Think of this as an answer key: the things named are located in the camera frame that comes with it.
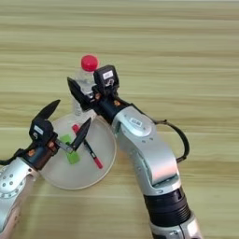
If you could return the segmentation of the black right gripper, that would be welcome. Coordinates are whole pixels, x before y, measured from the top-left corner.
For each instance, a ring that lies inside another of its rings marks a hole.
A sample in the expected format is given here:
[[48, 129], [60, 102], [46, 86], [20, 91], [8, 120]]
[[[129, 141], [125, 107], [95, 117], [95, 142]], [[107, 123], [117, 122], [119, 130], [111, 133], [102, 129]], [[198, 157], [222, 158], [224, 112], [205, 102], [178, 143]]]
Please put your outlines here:
[[108, 96], [101, 95], [99, 99], [91, 97], [85, 93], [80, 85], [72, 78], [67, 78], [67, 84], [71, 94], [80, 104], [83, 111], [93, 109], [95, 113], [102, 116], [109, 124], [112, 124], [116, 115], [131, 104], [120, 99], [116, 93]]

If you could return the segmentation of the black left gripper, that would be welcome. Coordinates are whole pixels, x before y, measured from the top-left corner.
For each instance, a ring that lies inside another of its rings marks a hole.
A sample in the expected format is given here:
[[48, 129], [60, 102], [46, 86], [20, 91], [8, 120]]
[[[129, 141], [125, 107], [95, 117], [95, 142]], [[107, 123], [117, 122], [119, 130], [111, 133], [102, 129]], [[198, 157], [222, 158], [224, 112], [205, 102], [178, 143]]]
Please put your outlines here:
[[[35, 119], [47, 120], [54, 113], [59, 103], [60, 100], [55, 100], [46, 105], [35, 116]], [[49, 141], [45, 146], [28, 150], [23, 154], [22, 157], [31, 167], [35, 168], [36, 170], [41, 170], [49, 161], [49, 159], [57, 154], [60, 148], [67, 153], [72, 153], [74, 150], [77, 150], [80, 144], [85, 140], [90, 125], [91, 118], [88, 118], [81, 126], [78, 126], [77, 124], [72, 126], [72, 129], [76, 134], [76, 138], [71, 145], [56, 139], [55, 141]]]

